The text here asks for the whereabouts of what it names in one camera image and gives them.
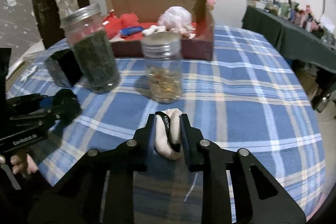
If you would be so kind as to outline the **person's left hand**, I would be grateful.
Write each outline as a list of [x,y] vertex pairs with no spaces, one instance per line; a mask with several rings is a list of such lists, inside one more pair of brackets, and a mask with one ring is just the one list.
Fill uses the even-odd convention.
[[32,174],[38,171],[38,166],[26,150],[20,150],[13,155],[10,158],[10,164],[13,174]]

